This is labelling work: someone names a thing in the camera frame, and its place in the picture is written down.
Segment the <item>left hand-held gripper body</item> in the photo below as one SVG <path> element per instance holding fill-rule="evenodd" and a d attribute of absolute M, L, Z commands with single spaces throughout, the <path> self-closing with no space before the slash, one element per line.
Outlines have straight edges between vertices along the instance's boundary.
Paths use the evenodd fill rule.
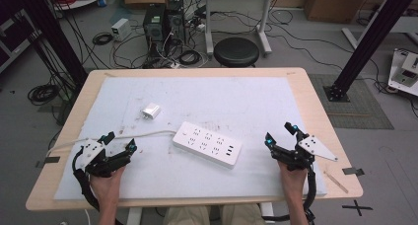
<path fill-rule="evenodd" d="M 89 175 L 109 178 L 112 172 L 131 162 L 132 154 L 125 150 L 125 146 L 117 153 L 109 151 L 109 155 L 106 154 L 106 146 L 98 140 L 88 139 L 74 156 L 74 171 L 81 170 Z"/>

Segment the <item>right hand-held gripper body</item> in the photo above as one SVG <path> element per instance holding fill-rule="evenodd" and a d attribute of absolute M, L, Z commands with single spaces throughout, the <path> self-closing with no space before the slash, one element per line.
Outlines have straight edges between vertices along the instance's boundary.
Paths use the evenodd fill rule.
<path fill-rule="evenodd" d="M 333 162 L 338 158 L 314 135 L 297 134 L 295 148 L 290 150 L 281 147 L 276 142 L 276 150 L 271 152 L 271 157 L 288 166 L 289 171 L 309 169 L 315 157 L 321 157 Z"/>

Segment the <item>white charger plug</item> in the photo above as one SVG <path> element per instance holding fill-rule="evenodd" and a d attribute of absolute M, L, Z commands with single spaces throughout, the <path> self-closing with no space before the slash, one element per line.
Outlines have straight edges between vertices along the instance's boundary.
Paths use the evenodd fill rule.
<path fill-rule="evenodd" d="M 142 116 L 148 119 L 155 119 L 161 112 L 161 107 L 157 104 L 150 103 L 142 111 Z"/>

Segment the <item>white power strip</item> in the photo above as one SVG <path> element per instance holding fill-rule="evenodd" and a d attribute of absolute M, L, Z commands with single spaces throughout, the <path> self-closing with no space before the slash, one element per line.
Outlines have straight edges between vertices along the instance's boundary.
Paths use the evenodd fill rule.
<path fill-rule="evenodd" d="M 181 124 L 173 143 L 176 147 L 229 169 L 236 165 L 243 146 L 236 139 L 187 121 Z"/>

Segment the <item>person's right hand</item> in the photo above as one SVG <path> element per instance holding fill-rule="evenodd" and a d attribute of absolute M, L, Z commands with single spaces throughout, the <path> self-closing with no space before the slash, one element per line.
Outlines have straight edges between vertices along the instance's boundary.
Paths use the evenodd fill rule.
<path fill-rule="evenodd" d="M 303 189 L 308 174 L 306 169 L 289 171 L 287 165 L 278 163 L 281 174 L 282 188 L 288 203 L 301 203 Z"/>

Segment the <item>person's left hand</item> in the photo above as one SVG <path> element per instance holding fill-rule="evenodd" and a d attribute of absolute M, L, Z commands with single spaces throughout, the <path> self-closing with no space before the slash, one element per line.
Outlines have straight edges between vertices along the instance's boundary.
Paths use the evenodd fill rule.
<path fill-rule="evenodd" d="M 125 168 L 110 174 L 109 178 L 90 176 L 90 184 L 100 205 L 116 205 L 119 200 L 120 182 Z"/>

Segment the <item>light wooden table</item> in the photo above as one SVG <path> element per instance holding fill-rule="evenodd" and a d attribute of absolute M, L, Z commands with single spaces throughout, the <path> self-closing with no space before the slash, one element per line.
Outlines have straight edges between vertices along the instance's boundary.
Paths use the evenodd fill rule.
<path fill-rule="evenodd" d="M 56 200 L 54 195 L 64 172 L 70 154 L 72 140 L 80 133 L 83 123 L 99 93 L 101 84 L 107 78 L 169 78 L 169 77 L 285 77 L 298 105 L 306 129 L 313 131 L 329 146 L 339 161 L 335 164 L 320 159 L 318 163 L 348 190 L 342 191 L 329 178 L 324 180 L 328 188 L 326 199 L 359 197 L 363 194 L 359 180 L 346 176 L 342 169 L 350 166 L 346 153 L 328 119 L 314 90 L 307 72 L 300 67 L 279 68 L 201 68 L 201 69 L 138 69 L 138 70 L 95 70 L 91 72 L 57 138 L 51 157 L 59 156 L 58 163 L 45 164 L 26 202 L 29 211 L 53 211 L 84 209 L 89 204 L 84 200 Z"/>

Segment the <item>thin wooden stick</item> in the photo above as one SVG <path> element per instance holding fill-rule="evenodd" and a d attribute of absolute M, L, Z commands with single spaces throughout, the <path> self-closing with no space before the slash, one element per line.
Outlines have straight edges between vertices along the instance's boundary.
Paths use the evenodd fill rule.
<path fill-rule="evenodd" d="M 328 178 L 334 183 L 336 184 L 342 191 L 344 191 L 345 193 L 348 193 L 349 190 L 341 183 L 339 182 L 336 178 L 334 178 L 329 172 L 327 171 L 323 171 L 323 173 L 328 176 Z"/>

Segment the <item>white table leg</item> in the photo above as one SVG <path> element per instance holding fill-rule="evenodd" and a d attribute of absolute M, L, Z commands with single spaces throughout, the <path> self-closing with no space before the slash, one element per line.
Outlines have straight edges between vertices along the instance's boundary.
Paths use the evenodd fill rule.
<path fill-rule="evenodd" d="M 261 202 L 259 204 L 260 207 L 260 211 L 261 211 L 261 216 L 264 219 L 265 223 L 267 225 L 274 225 L 275 222 L 274 221 L 270 221 L 267 219 L 268 216 L 273 216 L 274 215 L 274 211 L 273 211 L 273 205 L 271 202 Z"/>
<path fill-rule="evenodd" d="M 128 211 L 126 225 L 141 225 L 142 207 L 131 207 Z"/>

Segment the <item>white foam mat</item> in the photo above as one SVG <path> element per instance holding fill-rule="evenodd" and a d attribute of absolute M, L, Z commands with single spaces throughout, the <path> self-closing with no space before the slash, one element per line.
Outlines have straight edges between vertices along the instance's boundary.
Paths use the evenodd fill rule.
<path fill-rule="evenodd" d="M 161 107 L 155 119 L 141 113 L 150 103 Z M 185 121 L 240 141 L 236 165 L 229 169 L 174 146 Z M 280 146 L 293 148 L 286 122 L 304 124 L 285 77 L 108 77 L 71 148 L 78 152 L 85 139 L 113 131 L 106 152 L 117 153 L 134 138 L 123 198 L 277 197 L 280 170 L 264 137 L 269 132 Z"/>

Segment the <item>grey floor mat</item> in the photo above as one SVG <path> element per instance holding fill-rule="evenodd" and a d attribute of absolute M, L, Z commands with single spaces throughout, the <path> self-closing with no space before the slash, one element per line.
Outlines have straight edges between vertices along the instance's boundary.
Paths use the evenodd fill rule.
<path fill-rule="evenodd" d="M 393 129 L 381 106 L 363 80 L 355 80 L 346 100 L 332 102 L 325 88 L 330 87 L 336 75 L 310 74 L 309 78 L 334 128 Z"/>

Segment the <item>black tape cross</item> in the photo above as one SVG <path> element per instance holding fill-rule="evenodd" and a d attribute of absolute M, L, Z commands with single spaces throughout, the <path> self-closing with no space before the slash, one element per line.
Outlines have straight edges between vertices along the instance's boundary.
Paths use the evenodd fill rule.
<path fill-rule="evenodd" d="M 343 209 L 356 210 L 359 216 L 363 215 L 364 210 L 367 210 L 367 211 L 373 211 L 374 210 L 371 206 L 360 205 L 359 202 L 356 199 L 353 200 L 352 204 L 343 204 L 342 208 Z"/>

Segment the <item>person's right leg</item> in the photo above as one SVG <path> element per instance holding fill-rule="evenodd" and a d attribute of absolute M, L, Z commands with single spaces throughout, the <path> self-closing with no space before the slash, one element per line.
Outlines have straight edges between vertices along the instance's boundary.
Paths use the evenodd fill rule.
<path fill-rule="evenodd" d="M 221 207 L 223 225 L 265 225 L 257 204 L 227 204 Z"/>

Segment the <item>person's leg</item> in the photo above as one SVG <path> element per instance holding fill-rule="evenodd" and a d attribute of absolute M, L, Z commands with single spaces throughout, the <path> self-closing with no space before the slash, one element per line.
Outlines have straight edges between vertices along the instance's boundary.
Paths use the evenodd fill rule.
<path fill-rule="evenodd" d="M 257 204 L 227 204 L 221 207 L 223 225 L 265 225 Z"/>
<path fill-rule="evenodd" d="M 210 225 L 208 206 L 170 207 L 164 218 L 164 225 Z"/>

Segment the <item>person's left leg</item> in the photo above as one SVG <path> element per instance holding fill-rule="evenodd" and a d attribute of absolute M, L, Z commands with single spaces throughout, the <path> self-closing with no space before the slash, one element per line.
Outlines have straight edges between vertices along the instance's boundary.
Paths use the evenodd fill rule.
<path fill-rule="evenodd" d="M 164 218 L 164 225 L 210 225 L 208 206 L 170 207 Z"/>

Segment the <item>black round stool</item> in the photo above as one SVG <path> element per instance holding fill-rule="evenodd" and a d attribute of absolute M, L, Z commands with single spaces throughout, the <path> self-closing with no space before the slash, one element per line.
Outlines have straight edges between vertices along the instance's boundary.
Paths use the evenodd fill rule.
<path fill-rule="evenodd" d="M 243 37 L 228 37 L 219 41 L 213 55 L 215 59 L 227 67 L 253 66 L 259 58 L 257 45 Z"/>

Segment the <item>white power supply box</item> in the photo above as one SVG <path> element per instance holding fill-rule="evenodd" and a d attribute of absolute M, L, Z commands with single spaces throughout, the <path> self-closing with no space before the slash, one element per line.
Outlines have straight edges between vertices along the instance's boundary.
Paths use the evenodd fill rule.
<path fill-rule="evenodd" d="M 131 35 L 132 30 L 128 19 L 122 18 L 111 26 L 113 37 L 117 41 L 124 41 Z"/>

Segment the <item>black computer tower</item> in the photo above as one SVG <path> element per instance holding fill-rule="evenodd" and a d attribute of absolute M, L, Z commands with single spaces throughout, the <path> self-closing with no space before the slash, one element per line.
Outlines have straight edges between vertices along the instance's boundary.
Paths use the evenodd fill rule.
<path fill-rule="evenodd" d="M 183 0 L 170 0 L 167 7 L 170 35 L 174 45 L 182 45 L 185 42 L 184 9 Z"/>
<path fill-rule="evenodd" d="M 158 57 L 163 52 L 167 31 L 165 11 L 165 4 L 150 4 L 143 20 L 143 28 L 152 57 Z"/>

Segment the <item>white device on floor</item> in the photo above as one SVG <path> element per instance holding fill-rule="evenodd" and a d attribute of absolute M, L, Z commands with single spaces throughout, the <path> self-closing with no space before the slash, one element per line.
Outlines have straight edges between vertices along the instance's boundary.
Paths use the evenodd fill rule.
<path fill-rule="evenodd" d="M 388 85 L 418 97 L 418 53 L 402 48 L 393 51 Z"/>

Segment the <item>large cardboard box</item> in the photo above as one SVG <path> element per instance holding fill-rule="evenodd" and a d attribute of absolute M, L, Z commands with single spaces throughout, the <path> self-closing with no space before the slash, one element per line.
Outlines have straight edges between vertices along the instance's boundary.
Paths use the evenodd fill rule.
<path fill-rule="evenodd" d="M 309 21 L 350 23 L 364 0 L 307 0 L 304 11 Z"/>

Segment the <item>grey metal rack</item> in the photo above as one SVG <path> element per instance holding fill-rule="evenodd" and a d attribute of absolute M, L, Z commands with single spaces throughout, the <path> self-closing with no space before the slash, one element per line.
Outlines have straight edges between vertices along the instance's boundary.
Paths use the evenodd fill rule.
<path fill-rule="evenodd" d="M 0 14 L 0 74 L 8 68 L 37 38 L 37 29 L 28 13 Z"/>

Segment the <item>black aluminium post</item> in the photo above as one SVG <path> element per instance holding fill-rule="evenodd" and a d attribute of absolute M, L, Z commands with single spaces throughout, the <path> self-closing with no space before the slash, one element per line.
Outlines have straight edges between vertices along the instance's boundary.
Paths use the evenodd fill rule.
<path fill-rule="evenodd" d="M 45 0 L 25 0 L 32 20 L 42 31 L 56 55 L 78 87 L 82 87 L 88 74 L 83 68 L 66 35 L 54 18 Z"/>
<path fill-rule="evenodd" d="M 347 92 L 369 59 L 413 0 L 385 0 L 362 40 L 331 86 L 323 90 L 330 102 L 347 102 Z"/>

